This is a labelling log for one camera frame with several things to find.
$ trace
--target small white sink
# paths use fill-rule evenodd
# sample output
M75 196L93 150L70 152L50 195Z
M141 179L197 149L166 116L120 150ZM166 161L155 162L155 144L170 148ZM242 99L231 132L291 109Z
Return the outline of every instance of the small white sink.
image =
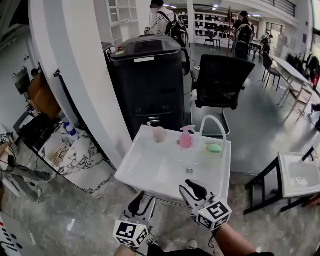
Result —
M297 197L320 192L319 158L302 161L303 154L279 152L283 197Z
M165 141L157 144L152 128L142 125L115 178L134 188L178 200L183 199L179 185L186 186L186 180L197 180L208 184L215 195L227 200L231 142L226 142L220 154L182 149L177 145L181 134L166 130ZM223 145L223 141L216 138L201 137L201 140Z

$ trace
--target pink soap dispenser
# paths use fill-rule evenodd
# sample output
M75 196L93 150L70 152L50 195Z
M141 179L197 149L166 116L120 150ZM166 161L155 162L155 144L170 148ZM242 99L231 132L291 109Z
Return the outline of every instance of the pink soap dispenser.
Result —
M181 137L180 137L180 147L183 149L189 149L192 146L193 143L193 138L191 136L191 134L189 133L189 131L193 131L195 132L195 125L189 125L186 127L181 128L180 130L183 131Z

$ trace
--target sink basin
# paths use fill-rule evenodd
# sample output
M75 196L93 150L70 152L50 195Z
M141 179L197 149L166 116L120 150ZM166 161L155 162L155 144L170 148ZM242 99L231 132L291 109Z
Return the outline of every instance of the sink basin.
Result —
M298 197L320 192L319 158L302 161L303 154L279 152L283 197Z
M181 132L166 130L163 143L155 143L151 127L142 125L115 178L134 188L182 200L179 185L197 180L227 200L230 180L231 142L226 141L220 154L182 149L177 145ZM223 145L223 140L201 137L204 143Z

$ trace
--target green soap bar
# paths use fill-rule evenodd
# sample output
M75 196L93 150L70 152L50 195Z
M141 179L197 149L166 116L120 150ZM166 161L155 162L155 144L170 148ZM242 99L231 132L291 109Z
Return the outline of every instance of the green soap bar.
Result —
M210 153L220 153L221 152L221 146L218 144L206 144L205 150Z

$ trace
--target sink drain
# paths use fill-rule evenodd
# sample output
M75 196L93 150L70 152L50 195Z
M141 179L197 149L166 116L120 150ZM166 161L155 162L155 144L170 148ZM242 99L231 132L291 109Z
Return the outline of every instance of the sink drain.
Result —
M192 168L187 168L187 169L185 169L185 172L186 172L186 174L188 174L188 175L192 175L192 174L194 174L194 169L192 169Z

